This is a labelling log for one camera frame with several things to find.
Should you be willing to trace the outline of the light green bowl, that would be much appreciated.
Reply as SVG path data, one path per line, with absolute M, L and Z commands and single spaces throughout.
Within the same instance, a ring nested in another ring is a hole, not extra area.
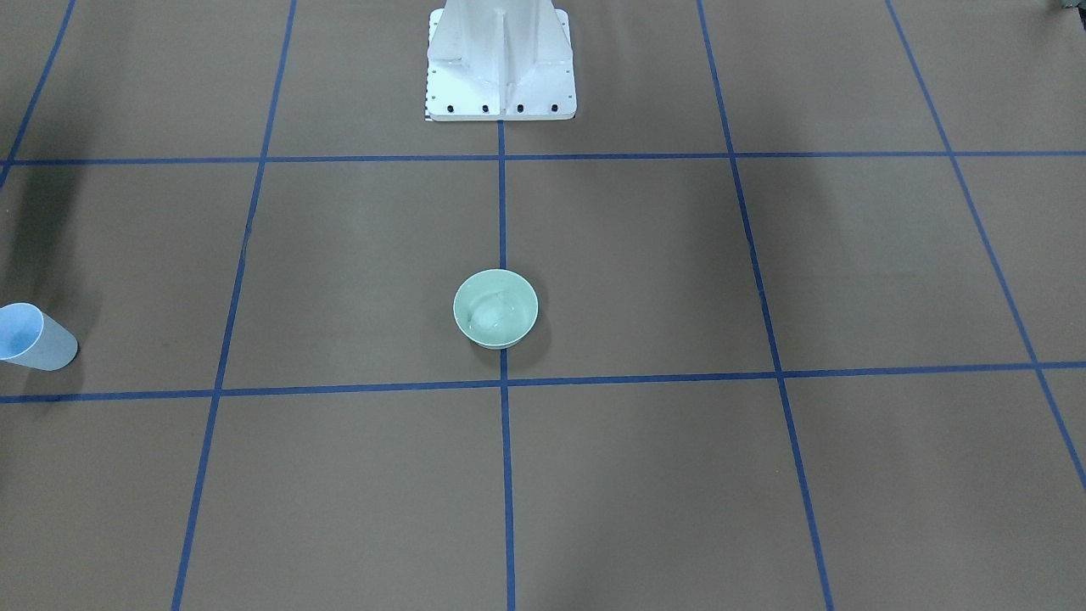
M 540 301 L 523 275 L 488 268 L 469 276 L 451 300 L 462 335 L 489 351 L 519 344 L 538 321 Z

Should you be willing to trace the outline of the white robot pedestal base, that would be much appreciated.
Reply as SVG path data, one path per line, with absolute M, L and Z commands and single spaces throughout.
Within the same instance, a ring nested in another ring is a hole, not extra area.
M 426 120 L 571 120 L 570 18 L 551 1 L 447 1 L 428 20 Z

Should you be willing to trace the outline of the light blue plastic cup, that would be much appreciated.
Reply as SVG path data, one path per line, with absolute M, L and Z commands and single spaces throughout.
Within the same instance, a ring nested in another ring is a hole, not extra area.
M 73 361 L 77 339 L 31 305 L 11 303 L 1 309 L 1 360 L 31 370 L 56 371 Z

